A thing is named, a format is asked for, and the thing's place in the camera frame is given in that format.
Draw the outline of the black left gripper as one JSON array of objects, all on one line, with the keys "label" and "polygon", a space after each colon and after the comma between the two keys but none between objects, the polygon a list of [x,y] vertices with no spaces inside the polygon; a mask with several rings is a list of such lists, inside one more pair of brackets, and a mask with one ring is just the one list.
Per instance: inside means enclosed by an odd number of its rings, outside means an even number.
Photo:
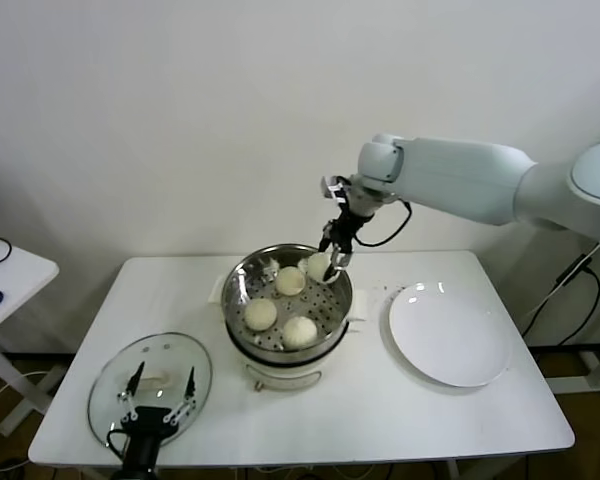
[{"label": "black left gripper", "polygon": [[192,366],[184,390],[183,400],[173,409],[163,407],[138,407],[135,404],[145,362],[142,361],[117,394],[123,409],[120,419],[122,431],[128,437],[124,453],[124,469],[154,469],[161,445],[178,433],[178,424],[195,407],[195,367]]}]

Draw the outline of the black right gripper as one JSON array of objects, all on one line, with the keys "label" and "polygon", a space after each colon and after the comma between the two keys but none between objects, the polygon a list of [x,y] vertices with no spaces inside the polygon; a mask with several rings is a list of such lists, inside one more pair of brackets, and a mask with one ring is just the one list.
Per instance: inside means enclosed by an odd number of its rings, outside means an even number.
[{"label": "black right gripper", "polygon": [[380,208],[380,193],[365,187],[330,187],[329,193],[340,207],[340,214],[328,222],[322,231],[318,251],[326,252],[331,243],[328,266],[324,280],[330,281],[345,271],[352,254],[352,241],[358,231],[368,223]]}]

